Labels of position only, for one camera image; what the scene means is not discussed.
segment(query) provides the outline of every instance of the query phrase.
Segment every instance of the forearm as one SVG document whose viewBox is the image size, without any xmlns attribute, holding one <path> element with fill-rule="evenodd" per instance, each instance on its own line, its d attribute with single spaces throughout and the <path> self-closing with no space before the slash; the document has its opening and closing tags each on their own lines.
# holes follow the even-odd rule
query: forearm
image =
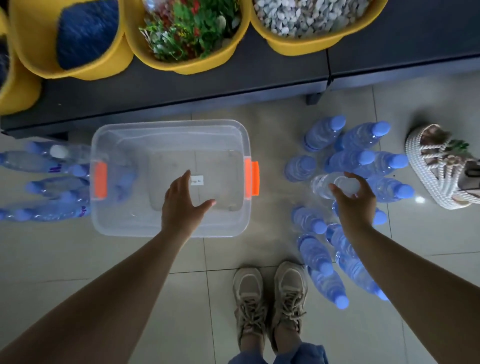
<svg viewBox="0 0 480 364">
<path fill-rule="evenodd" d="M 440 364 L 480 355 L 480 289 L 377 232 L 346 229 L 360 260 Z"/>
<path fill-rule="evenodd" d="M 161 232 L 0 352 L 1 363 L 126 363 L 188 238 Z"/>
</svg>

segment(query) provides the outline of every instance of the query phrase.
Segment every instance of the white label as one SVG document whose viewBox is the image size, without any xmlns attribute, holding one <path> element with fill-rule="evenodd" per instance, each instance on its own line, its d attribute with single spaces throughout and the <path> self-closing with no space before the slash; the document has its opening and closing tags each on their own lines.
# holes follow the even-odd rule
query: white label
<svg viewBox="0 0 480 364">
<path fill-rule="evenodd" d="M 190 176 L 190 186 L 203 186 L 204 177 L 203 176 Z"/>
</svg>

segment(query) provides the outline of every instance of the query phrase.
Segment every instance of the blue jeans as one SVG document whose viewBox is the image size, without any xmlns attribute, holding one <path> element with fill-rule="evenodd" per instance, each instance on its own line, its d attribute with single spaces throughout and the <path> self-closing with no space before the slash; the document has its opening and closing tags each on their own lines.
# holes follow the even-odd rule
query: blue jeans
<svg viewBox="0 0 480 364">
<path fill-rule="evenodd" d="M 228 364 L 267 364 L 257 351 L 241 352 Z M 303 342 L 297 349 L 277 355 L 273 364 L 328 364 L 327 355 L 322 345 Z"/>
</svg>

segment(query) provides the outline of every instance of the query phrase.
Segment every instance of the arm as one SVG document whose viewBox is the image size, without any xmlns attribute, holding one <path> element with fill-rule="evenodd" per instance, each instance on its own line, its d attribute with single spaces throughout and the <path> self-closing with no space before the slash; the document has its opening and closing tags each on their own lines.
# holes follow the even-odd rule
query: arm
<svg viewBox="0 0 480 364">
<path fill-rule="evenodd" d="M 412 253 L 372 227 L 376 200 L 360 181 L 355 198 L 330 185 L 345 236 L 368 272 L 439 364 L 480 357 L 480 288 Z"/>
<path fill-rule="evenodd" d="M 194 207 L 190 171 L 165 194 L 162 231 L 83 287 L 0 352 L 0 363 L 126 363 L 173 261 L 215 204 Z"/>
</svg>

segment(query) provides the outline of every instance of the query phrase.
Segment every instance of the yellow basket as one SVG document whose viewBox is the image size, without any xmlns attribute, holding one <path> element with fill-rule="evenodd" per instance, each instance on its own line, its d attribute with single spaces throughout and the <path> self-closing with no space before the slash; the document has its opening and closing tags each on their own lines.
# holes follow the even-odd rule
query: yellow basket
<svg viewBox="0 0 480 364">
<path fill-rule="evenodd" d="M 361 18 L 357 19 L 354 24 L 350 24 L 342 30 L 328 33 L 324 36 L 312 36 L 306 39 L 285 38 L 272 33 L 270 29 L 265 28 L 258 19 L 255 9 L 253 8 L 253 3 L 250 3 L 250 9 L 252 12 L 251 17 L 253 27 L 263 38 L 266 39 L 268 45 L 272 47 L 275 52 L 283 54 L 284 56 L 299 56 L 302 54 L 318 52 L 331 47 L 344 36 L 363 29 L 373 22 L 382 12 L 387 1 L 388 0 L 373 0 Z"/>
<path fill-rule="evenodd" d="M 85 0 L 10 0 L 12 40 L 22 63 L 43 78 L 75 77 L 98 80 L 122 72 L 133 59 L 124 36 L 120 16 L 117 35 L 110 48 L 98 59 L 71 70 L 57 62 L 57 24 L 63 8 Z"/>
<path fill-rule="evenodd" d="M 0 88 L 0 115 L 26 110 L 36 103 L 42 88 L 42 79 L 29 72 L 18 59 L 10 39 L 10 26 L 0 9 L 0 36 L 6 35 L 10 57 L 7 79 Z"/>
<path fill-rule="evenodd" d="M 197 58 L 194 60 L 172 63 L 157 60 L 151 52 L 144 36 L 138 29 L 139 27 L 145 26 L 145 8 L 142 0 L 123 0 L 125 35 L 127 36 L 128 44 L 130 44 L 135 56 L 152 68 L 162 71 L 173 71 L 180 74 L 194 74 L 208 71 L 224 64 L 230 59 L 233 52 L 235 52 L 235 48 L 237 48 L 238 43 L 245 35 L 248 25 L 250 24 L 251 1 L 252 0 L 239 0 L 242 19 L 230 44 L 204 59 Z"/>
</svg>

